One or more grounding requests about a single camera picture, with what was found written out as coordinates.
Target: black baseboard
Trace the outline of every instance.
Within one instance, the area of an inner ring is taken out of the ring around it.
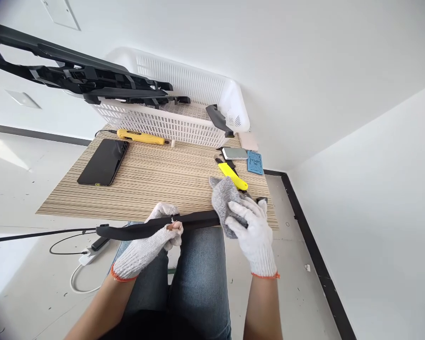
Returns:
[[[297,220],[299,228],[301,229],[302,236],[306,242],[308,252],[312,258],[313,265],[315,267],[318,278],[321,282],[324,294],[331,309],[332,315],[339,330],[342,340],[356,340],[354,331],[349,323],[348,317],[345,313],[345,309],[340,301],[340,297],[335,290],[334,283],[327,271],[326,264],[324,263],[323,257],[321,256],[318,245],[316,244],[315,238],[313,237],[310,226],[307,223],[307,219],[302,211],[301,205],[299,204],[296,193],[294,192],[293,186],[289,181],[288,175],[284,172],[264,170],[265,175],[281,176],[282,183],[288,195],[289,202],[293,208],[294,218]]]
[[[271,175],[271,176],[282,176],[285,173],[284,172],[280,172],[280,171],[274,171],[274,170],[266,170],[263,169],[263,172],[265,175]]]
[[[7,127],[4,125],[0,125],[0,132],[11,134],[11,135],[45,139],[45,140],[51,140],[54,142],[76,144],[76,145],[83,145],[83,146],[88,146],[91,143],[91,140],[88,140],[88,139],[54,135],[54,134],[49,134],[45,132],[20,129],[17,127]]]

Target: white floor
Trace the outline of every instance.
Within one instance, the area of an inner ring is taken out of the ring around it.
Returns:
[[[76,161],[83,146],[0,134],[0,234],[97,226],[99,220],[35,215],[47,195]],[[280,313],[286,339],[340,339],[298,224],[280,178],[266,176],[280,231],[273,249],[281,275]],[[121,226],[120,221],[107,221]],[[81,251],[95,238],[83,235],[54,251]],[[0,339],[62,339],[91,302],[94,293],[78,295],[69,277],[78,255],[50,255],[50,245],[66,236],[51,235],[26,243],[0,243]],[[83,268],[78,289],[92,289],[107,275],[119,246],[112,242],[97,261]],[[176,265],[176,250],[169,266]],[[251,275],[237,241],[226,239],[232,336],[241,339]],[[305,269],[309,264],[311,271]]]

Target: wooden desk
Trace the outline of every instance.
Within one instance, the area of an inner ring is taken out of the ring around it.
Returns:
[[[220,152],[207,146],[176,142],[172,149],[169,145],[130,142],[110,187],[78,184],[78,177],[104,138],[118,139],[115,134],[100,132],[37,214],[144,221],[158,202],[178,206],[182,215],[213,209],[208,178],[222,178],[223,174],[214,160]],[[227,146],[240,147],[239,138],[231,139]],[[234,163],[239,176],[248,183],[252,197],[268,197],[268,222],[278,229],[266,178],[248,172],[247,161]]]

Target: blue jeans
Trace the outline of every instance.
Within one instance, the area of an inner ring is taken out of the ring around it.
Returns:
[[[124,316],[138,310],[180,315],[206,339],[231,339],[225,244],[222,228],[185,231],[181,255],[168,286],[167,252],[162,249],[138,276]],[[130,242],[122,242],[117,257]]]

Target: white work glove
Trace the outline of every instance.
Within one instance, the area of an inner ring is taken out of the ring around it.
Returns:
[[[229,202],[228,207],[248,223],[246,229],[231,216],[225,220],[238,237],[241,250],[250,263],[252,274],[262,278],[279,278],[272,252],[272,229],[267,222],[267,202],[261,200],[256,203],[250,197],[246,197],[241,199],[241,204]]]
[[[167,217],[177,213],[178,208],[176,206],[158,203],[145,223],[155,218]],[[121,282],[134,280],[142,269],[155,259],[162,247],[168,251],[173,246],[180,246],[182,233],[182,223],[174,222],[172,224],[166,224],[151,237],[132,241],[124,253],[112,265],[111,273],[113,277]]]

